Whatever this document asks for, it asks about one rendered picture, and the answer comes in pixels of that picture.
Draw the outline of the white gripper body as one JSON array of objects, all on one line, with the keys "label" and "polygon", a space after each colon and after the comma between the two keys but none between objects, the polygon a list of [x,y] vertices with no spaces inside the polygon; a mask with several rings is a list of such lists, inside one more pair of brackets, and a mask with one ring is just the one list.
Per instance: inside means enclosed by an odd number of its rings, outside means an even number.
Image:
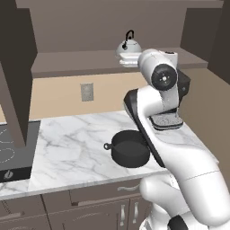
[{"label": "white gripper body", "polygon": [[120,53],[119,63],[124,67],[137,67],[137,61],[140,55],[140,52]]}]

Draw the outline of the brown cabinet door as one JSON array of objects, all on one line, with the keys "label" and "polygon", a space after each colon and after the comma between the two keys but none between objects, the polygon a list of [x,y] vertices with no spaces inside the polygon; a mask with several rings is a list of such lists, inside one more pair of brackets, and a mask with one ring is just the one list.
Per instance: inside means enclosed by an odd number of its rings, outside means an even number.
[{"label": "brown cabinet door", "polygon": [[37,54],[30,9],[0,0],[0,106],[16,147],[26,146]]},{"label": "brown cabinet door", "polygon": [[181,47],[208,62],[208,70],[230,85],[230,0],[221,8],[188,8]]}]

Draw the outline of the black pot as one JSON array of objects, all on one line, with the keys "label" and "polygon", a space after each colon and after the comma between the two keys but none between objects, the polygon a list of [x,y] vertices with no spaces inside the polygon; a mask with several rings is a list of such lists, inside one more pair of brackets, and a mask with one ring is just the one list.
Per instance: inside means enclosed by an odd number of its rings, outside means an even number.
[{"label": "black pot", "polygon": [[150,158],[150,150],[137,130],[122,130],[103,145],[105,150],[111,151],[112,160],[126,168],[138,168],[145,165]]}]

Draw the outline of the brown drawer front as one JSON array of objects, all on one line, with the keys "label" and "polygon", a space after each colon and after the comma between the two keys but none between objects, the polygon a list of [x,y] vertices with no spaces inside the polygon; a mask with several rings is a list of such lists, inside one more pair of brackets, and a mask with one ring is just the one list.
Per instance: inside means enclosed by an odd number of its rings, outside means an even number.
[{"label": "brown drawer front", "polygon": [[134,191],[121,190],[117,191],[118,187],[133,187],[139,185],[140,179],[129,181],[118,181],[101,185],[94,185],[85,188],[73,189],[69,191],[71,204],[73,206],[83,206],[101,201],[107,201],[113,198],[125,197],[139,193],[139,189]]},{"label": "brown drawer front", "polygon": [[46,215],[41,196],[35,195],[24,198],[0,200],[0,217],[19,212],[23,212],[24,215],[2,221]]}]

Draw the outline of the black hob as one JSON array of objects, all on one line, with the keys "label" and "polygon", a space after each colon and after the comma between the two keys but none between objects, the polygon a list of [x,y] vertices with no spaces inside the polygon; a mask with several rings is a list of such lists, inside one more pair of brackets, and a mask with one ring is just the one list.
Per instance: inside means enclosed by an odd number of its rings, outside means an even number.
[{"label": "black hob", "polygon": [[[30,179],[39,130],[40,121],[30,121],[26,147],[17,148],[7,124],[0,124],[0,183]],[[8,170],[13,172],[13,177],[5,180],[4,175]]]}]

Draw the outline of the brown cupboard door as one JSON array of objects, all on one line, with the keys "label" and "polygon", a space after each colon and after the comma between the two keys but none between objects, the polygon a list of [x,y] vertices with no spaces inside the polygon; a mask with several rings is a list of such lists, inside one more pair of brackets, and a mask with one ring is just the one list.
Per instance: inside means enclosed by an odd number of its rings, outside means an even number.
[{"label": "brown cupboard door", "polygon": [[0,222],[0,230],[51,230],[46,215]]},{"label": "brown cupboard door", "polygon": [[[120,226],[121,205],[125,205],[124,226]],[[59,211],[49,214],[52,230],[127,230],[129,199]]]},{"label": "brown cupboard door", "polygon": [[[135,202],[138,202],[138,217],[137,222],[133,224]],[[150,211],[150,202],[144,200],[140,196],[132,198],[129,202],[128,230],[139,230],[140,225],[148,217]]]}]

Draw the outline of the brown wall cabinet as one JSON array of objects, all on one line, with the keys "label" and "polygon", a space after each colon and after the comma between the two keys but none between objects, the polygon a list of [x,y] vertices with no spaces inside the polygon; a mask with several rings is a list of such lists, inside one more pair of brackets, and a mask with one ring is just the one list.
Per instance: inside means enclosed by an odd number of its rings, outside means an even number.
[{"label": "brown wall cabinet", "polygon": [[175,51],[181,66],[205,66],[181,48],[190,9],[221,9],[224,0],[16,0],[31,12],[38,55],[35,78],[124,73],[115,58],[129,30],[142,49]]}]

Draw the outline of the grey wall socket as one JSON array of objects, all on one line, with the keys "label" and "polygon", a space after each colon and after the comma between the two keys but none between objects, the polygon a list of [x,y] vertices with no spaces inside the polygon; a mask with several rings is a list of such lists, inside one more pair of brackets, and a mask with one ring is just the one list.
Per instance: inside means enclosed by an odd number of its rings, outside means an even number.
[{"label": "grey wall socket", "polygon": [[81,98],[83,102],[93,101],[93,84],[81,84]]}]

